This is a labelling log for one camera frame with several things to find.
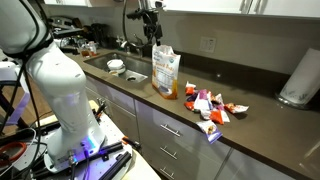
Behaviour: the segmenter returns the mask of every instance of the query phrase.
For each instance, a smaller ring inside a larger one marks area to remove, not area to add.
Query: kitchen sink
[[[101,57],[86,60],[84,62],[109,73],[110,69],[108,68],[107,63],[112,59],[121,59],[126,66],[126,70],[119,74],[119,78],[125,79],[129,82],[139,83],[148,78],[148,76],[152,75],[151,62],[143,61],[141,59],[136,59],[119,53],[109,53]]]

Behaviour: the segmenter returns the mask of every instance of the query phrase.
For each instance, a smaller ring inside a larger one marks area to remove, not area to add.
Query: wall outlet
[[[214,48],[216,47],[216,42],[217,42],[216,38],[201,37],[199,50],[202,52],[213,53]]]

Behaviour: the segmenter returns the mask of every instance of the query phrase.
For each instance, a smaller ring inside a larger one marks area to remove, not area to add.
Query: gray cabinet
[[[237,150],[233,150],[231,156],[223,167],[218,180],[293,180],[291,177],[267,166]]]
[[[130,112],[135,112],[133,103],[130,104],[133,102],[131,97],[90,78],[87,78],[86,92],[89,100],[102,98],[107,105],[106,112],[114,124],[130,139],[140,141],[135,113]]]
[[[214,179],[230,147],[135,101],[143,156],[169,179]]]

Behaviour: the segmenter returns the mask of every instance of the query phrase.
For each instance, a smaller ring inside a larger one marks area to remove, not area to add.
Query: drawer handle
[[[165,152],[166,154],[168,154],[169,156],[171,156],[173,159],[178,159],[175,155],[177,154],[177,152],[174,152],[174,154],[169,153],[166,149],[167,146],[165,146],[164,148],[160,147],[160,149]]]
[[[162,171],[165,175],[169,176],[171,179],[174,179],[174,177],[173,177],[174,173],[171,173],[171,175],[169,173],[167,173],[166,167],[164,167],[163,169],[160,168],[160,171]]]
[[[172,129],[169,129],[169,128],[168,128],[168,124],[165,124],[165,125],[162,125],[162,124],[161,124],[160,126],[161,126],[163,129],[171,132],[172,134],[180,137],[179,131],[174,131],[174,130],[172,130]]]

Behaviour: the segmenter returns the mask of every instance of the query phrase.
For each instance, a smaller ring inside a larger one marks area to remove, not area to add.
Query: dark countertop
[[[114,51],[102,49],[98,52],[103,55]],[[194,122],[201,121],[199,114],[186,110],[183,105],[187,81],[196,84],[198,89],[221,93],[225,103],[248,105],[250,108],[245,114],[233,116],[228,113],[231,122],[218,125],[223,133],[219,141],[295,179],[320,177],[320,112],[293,109],[282,105],[272,96],[251,91],[260,88],[263,92],[266,89],[263,82],[246,82],[247,88],[242,88],[237,86],[237,82],[228,84],[219,81],[219,78],[227,78],[222,71],[221,76],[217,77],[216,72],[202,72],[180,63],[178,99],[166,100],[152,88],[150,77],[137,84],[127,82],[84,63],[87,59],[80,55],[67,55],[80,65],[86,75],[197,130],[200,129]]]

